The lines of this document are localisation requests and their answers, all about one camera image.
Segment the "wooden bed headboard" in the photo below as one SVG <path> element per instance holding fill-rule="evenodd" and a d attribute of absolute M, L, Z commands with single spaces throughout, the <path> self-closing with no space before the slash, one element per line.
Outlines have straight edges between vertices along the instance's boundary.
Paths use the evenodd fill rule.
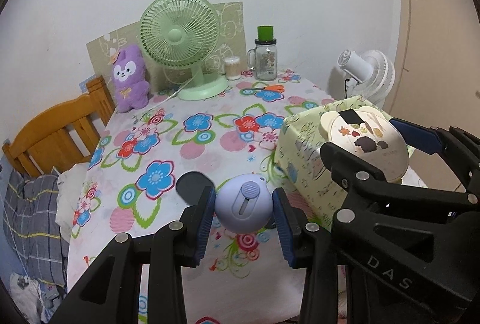
<path fill-rule="evenodd" d="M 100 140 L 93 119 L 107 124 L 115 105 L 103 77 L 86 83 L 87 92 L 48 108 L 28 122 L 1 150 L 12 167 L 39 177 L 52 169 L 64 172 L 90 161 Z"/>

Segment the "orange scissors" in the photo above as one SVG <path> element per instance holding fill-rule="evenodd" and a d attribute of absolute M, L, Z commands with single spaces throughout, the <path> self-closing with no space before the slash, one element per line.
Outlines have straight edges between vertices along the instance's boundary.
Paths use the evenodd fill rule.
<path fill-rule="evenodd" d="M 274 91 L 274 92 L 278 92 L 278 93 L 283 93 L 285 91 L 285 88 L 284 88 L 283 85 L 274 84 L 274 85 L 270 85 L 270 86 L 265 86 L 263 88 L 263 91 Z"/>

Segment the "white crumpled cloth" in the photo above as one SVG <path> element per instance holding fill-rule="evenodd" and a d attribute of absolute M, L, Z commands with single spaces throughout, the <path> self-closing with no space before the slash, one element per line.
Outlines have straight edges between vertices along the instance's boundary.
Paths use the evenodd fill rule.
<path fill-rule="evenodd" d="M 75 164 L 58 176 L 55 222 L 59 226 L 62 239 L 67 243 L 70 243 L 74 212 L 77 209 L 88 165 L 88 163 Z"/>

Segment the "cartoon cardboard backboard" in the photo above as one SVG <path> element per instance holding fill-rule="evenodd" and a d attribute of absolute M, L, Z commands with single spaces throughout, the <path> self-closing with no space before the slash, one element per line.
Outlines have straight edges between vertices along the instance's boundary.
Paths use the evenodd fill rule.
<path fill-rule="evenodd" d="M 136 45 L 145 60 L 146 79 L 156 93 L 191 80 L 224 73 L 224 60 L 246 61 L 243 3 L 209 4 L 206 0 L 156 0 L 140 21 L 87 43 L 94 73 L 114 91 L 112 68 L 120 50 Z"/>

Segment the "glass jar green lid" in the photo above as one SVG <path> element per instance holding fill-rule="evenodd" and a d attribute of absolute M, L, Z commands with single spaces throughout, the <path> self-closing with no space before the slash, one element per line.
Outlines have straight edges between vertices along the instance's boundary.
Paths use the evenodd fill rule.
<path fill-rule="evenodd" d="M 257 80 L 272 81 L 277 78 L 277 53 L 273 26 L 258 26 L 255 47 L 247 52 L 247 65 Z"/>

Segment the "beige door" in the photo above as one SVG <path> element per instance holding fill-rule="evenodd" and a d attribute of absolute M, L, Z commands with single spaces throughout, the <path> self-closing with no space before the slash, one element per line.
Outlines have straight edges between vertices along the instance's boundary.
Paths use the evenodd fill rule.
<path fill-rule="evenodd" d="M 479 134 L 479 19 L 473 0 L 401 0 L 397 78 L 385 109 Z"/>

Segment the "white standing fan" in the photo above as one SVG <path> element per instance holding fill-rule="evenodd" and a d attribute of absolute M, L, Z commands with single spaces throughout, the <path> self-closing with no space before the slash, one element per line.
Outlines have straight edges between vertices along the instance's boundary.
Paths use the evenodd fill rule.
<path fill-rule="evenodd" d="M 395 67 L 387 56 L 378 50 L 358 55 L 345 50 L 337 66 L 346 75 L 346 97 L 361 96 L 377 107 L 382 107 L 395 84 Z"/>

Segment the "plaid grey pillow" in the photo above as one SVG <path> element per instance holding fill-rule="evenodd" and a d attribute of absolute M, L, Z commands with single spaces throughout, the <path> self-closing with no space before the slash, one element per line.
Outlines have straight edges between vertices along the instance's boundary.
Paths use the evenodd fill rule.
<path fill-rule="evenodd" d="M 68 243 L 55 221 L 58 178 L 12 171 L 2 204 L 4 235 L 26 274 L 50 286 L 66 287 Z"/>

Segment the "lilac round tape measure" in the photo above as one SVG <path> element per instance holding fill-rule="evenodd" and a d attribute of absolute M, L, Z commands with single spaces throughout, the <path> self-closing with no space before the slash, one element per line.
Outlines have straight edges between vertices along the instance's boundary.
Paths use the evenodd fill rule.
<path fill-rule="evenodd" d="M 220 224 L 237 235 L 265 227 L 272 217 L 272 194 L 265 177 L 242 174 L 230 179 L 216 194 L 215 214 Z"/>

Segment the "cotton swab container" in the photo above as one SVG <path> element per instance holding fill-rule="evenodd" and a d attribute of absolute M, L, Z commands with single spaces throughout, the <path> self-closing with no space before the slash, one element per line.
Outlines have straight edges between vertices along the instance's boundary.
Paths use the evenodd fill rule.
<path fill-rule="evenodd" d="M 230 80 L 238 80 L 241 77 L 241 60 L 239 56 L 224 58 L 224 74 Z"/>

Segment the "black round case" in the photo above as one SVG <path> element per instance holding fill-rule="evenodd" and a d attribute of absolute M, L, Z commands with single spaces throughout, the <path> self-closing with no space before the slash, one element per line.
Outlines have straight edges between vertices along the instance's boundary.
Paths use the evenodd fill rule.
<path fill-rule="evenodd" d="M 209 177 L 199 171 L 190 171 L 177 179 L 175 188 L 188 205 L 196 205 L 206 186 L 214 187 Z"/>

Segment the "purple plush bunny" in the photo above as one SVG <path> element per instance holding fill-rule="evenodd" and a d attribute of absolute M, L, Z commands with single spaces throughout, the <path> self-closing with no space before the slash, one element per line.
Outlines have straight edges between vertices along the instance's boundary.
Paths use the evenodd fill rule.
<path fill-rule="evenodd" d="M 150 83 L 146 80 L 146 65 L 137 45 L 129 45 L 112 61 L 112 81 L 118 113 L 142 109 L 149 101 Z"/>

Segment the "green desk fan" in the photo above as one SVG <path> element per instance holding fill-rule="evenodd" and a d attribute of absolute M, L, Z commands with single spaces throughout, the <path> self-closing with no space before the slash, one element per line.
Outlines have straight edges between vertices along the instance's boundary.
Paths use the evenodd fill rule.
<path fill-rule="evenodd" d="M 163 67 L 191 71 L 177 93 L 185 101 L 208 99 L 228 87 L 224 75 L 203 72 L 203 62 L 215 50 L 219 36 L 219 17 L 207 0 L 155 0 L 139 23 L 145 55 Z"/>

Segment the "floral tablecloth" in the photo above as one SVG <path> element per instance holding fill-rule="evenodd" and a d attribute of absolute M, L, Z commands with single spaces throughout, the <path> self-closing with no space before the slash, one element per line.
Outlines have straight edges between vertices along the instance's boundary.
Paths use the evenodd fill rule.
<path fill-rule="evenodd" d="M 283 85 L 285 91 L 263 91 Z M 72 222 L 67 284 L 73 286 L 119 233 L 155 233 L 188 204 L 176 192 L 199 171 L 222 187 L 241 174 L 284 188 L 310 221 L 312 210 L 275 163 L 284 120 L 336 102 L 286 70 L 272 82 L 246 74 L 209 99 L 166 93 L 142 110 L 112 116 L 89 163 Z M 213 222 L 200 265 L 182 272 L 191 323 L 278 323 L 299 314 L 305 273 L 284 260 L 273 228 L 237 235 Z"/>

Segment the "round cream compact mirror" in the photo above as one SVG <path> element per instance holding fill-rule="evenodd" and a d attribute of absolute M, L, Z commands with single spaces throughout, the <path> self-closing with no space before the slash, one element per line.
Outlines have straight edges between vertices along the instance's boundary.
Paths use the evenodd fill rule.
<path fill-rule="evenodd" d="M 380 169 L 389 183 L 398 183 L 409 164 L 408 147 L 400 132 L 373 107 L 362 106 L 322 114 L 320 135 Z"/>

